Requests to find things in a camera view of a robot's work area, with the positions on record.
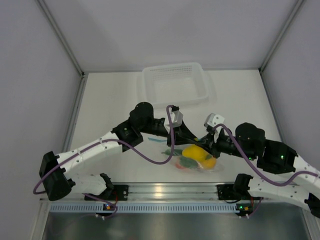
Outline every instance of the white wall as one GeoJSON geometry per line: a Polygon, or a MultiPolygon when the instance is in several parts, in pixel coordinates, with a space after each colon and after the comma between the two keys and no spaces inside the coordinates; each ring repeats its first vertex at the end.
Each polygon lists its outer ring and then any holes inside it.
{"type": "Polygon", "coordinates": [[[307,0],[264,71],[285,141],[320,169],[320,1],[307,0]]]}
{"type": "Polygon", "coordinates": [[[258,68],[296,0],[45,0],[85,71],[258,68]]]}
{"type": "Polygon", "coordinates": [[[62,148],[80,78],[34,0],[1,0],[0,29],[0,235],[22,240],[42,156],[62,148]]]}

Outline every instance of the gray floor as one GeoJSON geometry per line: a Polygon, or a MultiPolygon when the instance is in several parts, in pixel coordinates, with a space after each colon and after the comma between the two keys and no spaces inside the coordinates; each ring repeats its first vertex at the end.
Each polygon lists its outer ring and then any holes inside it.
{"type": "Polygon", "coordinates": [[[42,240],[309,240],[302,212],[265,203],[249,220],[233,214],[50,213],[42,240]]]}

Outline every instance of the robotic arm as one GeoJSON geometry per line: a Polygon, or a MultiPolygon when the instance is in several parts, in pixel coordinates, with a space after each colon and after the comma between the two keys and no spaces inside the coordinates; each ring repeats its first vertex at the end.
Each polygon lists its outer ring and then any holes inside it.
{"type": "MultiPolygon", "coordinates": [[[[319,171],[306,163],[292,148],[282,142],[265,138],[265,131],[250,123],[243,123],[235,130],[235,136],[223,125],[224,118],[210,114],[204,126],[208,134],[198,139],[183,122],[183,115],[176,106],[167,107],[166,118],[154,118],[150,103],[141,102],[129,114],[128,120],[120,123],[99,139],[77,149],[55,155],[52,151],[43,156],[39,175],[41,181],[33,190],[34,194],[46,193],[49,200],[64,198],[69,193],[86,193],[107,200],[114,186],[105,174],[83,175],[80,172],[89,165],[120,154],[143,142],[141,133],[167,138],[167,145],[195,144],[218,158],[221,153],[244,158],[260,176],[238,174],[232,191],[241,197],[266,197],[297,205],[320,217],[319,171]],[[251,163],[257,159],[256,167],[287,182],[278,183],[266,178],[251,163]],[[289,185],[294,180],[297,185],[289,185]],[[37,192],[43,183],[45,191],[37,192]]],[[[167,163],[148,161],[155,164],[167,163]]]]}

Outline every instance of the white table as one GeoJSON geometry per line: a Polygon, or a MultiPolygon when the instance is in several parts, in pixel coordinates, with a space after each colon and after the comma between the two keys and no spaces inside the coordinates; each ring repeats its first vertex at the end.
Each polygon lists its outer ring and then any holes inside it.
{"type": "MultiPolygon", "coordinates": [[[[267,139],[280,141],[258,70],[214,70],[206,73],[211,78],[213,88],[209,102],[180,108],[185,124],[196,136],[206,134],[204,121],[210,113],[216,113],[225,117],[224,123],[233,132],[239,124],[249,122],[264,129],[267,139]]],[[[88,75],[71,149],[98,139],[128,119],[129,112],[140,102],[137,93],[140,76],[140,72],[88,75]]],[[[164,109],[156,109],[154,112],[156,118],[165,117],[165,114],[164,109]]],[[[154,160],[165,160],[161,154],[162,145],[149,141],[147,137],[136,148],[154,160]]],[[[190,173],[170,163],[151,164],[133,151],[127,151],[91,166],[86,172],[106,173],[114,183],[233,182],[239,173],[255,176],[242,158],[222,153],[218,161],[223,166],[221,171],[190,173]]]]}

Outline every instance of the yellow fruit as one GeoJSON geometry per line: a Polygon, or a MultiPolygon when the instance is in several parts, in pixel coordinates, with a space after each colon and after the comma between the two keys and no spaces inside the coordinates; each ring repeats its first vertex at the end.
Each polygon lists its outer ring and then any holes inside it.
{"type": "Polygon", "coordinates": [[[217,163],[217,159],[214,157],[211,157],[210,159],[202,161],[200,164],[204,169],[213,169],[216,163],[217,163]]]}
{"type": "Polygon", "coordinates": [[[208,153],[207,151],[205,151],[204,149],[202,149],[201,147],[197,146],[197,145],[191,145],[186,147],[183,151],[182,151],[182,156],[186,157],[186,158],[190,158],[193,160],[198,161],[199,163],[203,162],[206,160],[208,153]]]}

